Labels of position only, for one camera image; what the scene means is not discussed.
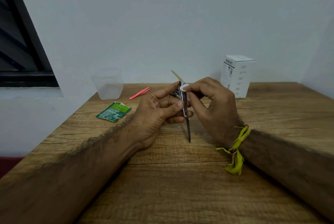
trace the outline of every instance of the hand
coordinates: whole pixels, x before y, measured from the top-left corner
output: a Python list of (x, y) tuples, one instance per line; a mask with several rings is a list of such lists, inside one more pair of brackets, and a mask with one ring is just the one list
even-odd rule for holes
[[(175, 82), (165, 89), (143, 96), (140, 100), (139, 106), (127, 126), (129, 126), (128, 130), (133, 131), (133, 137), (141, 142), (143, 149), (153, 144), (161, 126), (185, 121), (182, 112), (183, 102), (178, 98), (165, 98), (178, 88), (178, 84), (179, 82)], [(188, 111), (188, 117), (192, 116), (193, 112)]]
[[(206, 131), (224, 147), (230, 148), (240, 131), (235, 126), (242, 126), (236, 111), (234, 93), (210, 77), (201, 79), (184, 90), (189, 92), (191, 106)], [(209, 108), (201, 102), (200, 98), (203, 96), (211, 100)]]

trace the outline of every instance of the white box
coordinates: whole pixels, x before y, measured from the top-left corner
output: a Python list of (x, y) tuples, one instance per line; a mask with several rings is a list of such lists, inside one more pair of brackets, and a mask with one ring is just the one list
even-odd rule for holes
[(231, 90), (236, 98), (245, 98), (255, 62), (243, 55), (226, 55), (220, 83)]

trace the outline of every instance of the window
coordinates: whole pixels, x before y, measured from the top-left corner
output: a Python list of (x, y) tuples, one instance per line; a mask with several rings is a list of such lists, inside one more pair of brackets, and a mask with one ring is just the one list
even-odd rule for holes
[(0, 0), (0, 87), (59, 87), (23, 0)]

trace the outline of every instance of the clear plastic cup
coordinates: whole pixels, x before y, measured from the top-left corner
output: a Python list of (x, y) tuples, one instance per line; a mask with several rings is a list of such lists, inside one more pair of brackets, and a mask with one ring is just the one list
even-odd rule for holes
[(92, 76), (92, 81), (102, 100), (118, 99), (123, 91), (121, 69), (102, 69)]

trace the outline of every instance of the window sill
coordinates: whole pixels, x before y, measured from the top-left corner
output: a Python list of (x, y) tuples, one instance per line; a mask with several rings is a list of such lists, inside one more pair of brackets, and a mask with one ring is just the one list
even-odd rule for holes
[(0, 99), (14, 98), (64, 98), (60, 88), (0, 88)]

